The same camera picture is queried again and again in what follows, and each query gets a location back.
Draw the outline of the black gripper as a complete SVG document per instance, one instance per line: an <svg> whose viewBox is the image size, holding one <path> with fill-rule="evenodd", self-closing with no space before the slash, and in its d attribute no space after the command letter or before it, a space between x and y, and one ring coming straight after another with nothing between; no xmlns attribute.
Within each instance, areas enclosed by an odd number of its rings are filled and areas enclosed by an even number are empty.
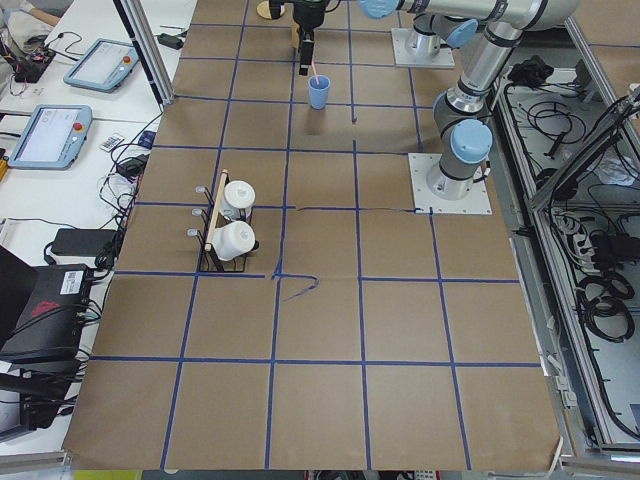
<svg viewBox="0 0 640 480"><path fill-rule="evenodd" d="M293 19L300 27L298 29L298 54L300 76L307 76L311 69L314 53L314 32L324 22L325 0L295 0L293 4Z"/></svg>

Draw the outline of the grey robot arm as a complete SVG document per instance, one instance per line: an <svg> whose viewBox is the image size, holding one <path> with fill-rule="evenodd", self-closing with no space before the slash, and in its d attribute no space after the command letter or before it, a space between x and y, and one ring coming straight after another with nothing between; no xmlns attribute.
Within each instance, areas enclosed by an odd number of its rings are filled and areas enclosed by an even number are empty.
<svg viewBox="0 0 640 480"><path fill-rule="evenodd" d="M457 201L468 194L480 163L493 144L478 116L489 88L526 30L545 30L564 22L576 1L432 1L427 11L487 21L484 33L457 84L434 104L434 120L443 141L439 163L427 174L437 196Z"/></svg>
<svg viewBox="0 0 640 480"><path fill-rule="evenodd" d="M309 74L313 67L314 31L330 11L326 1L294 1L293 21L297 25L298 73ZM391 30L395 64L400 67L452 69L452 51L475 35L479 21L463 14L428 14L425 1L361 1L363 14L382 19L398 11L413 15L410 28Z"/></svg>

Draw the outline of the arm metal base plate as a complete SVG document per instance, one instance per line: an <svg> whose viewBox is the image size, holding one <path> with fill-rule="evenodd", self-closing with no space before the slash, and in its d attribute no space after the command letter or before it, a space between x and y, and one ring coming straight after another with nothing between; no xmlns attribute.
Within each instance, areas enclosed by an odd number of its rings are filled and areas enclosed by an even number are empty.
<svg viewBox="0 0 640 480"><path fill-rule="evenodd" d="M450 47L442 47L436 35L423 35L414 29L391 30L395 65L407 68L453 69L455 60Z"/></svg>
<svg viewBox="0 0 640 480"><path fill-rule="evenodd" d="M467 180L452 180L440 169L440 154L410 153L414 210L421 214L491 215L480 167Z"/></svg>

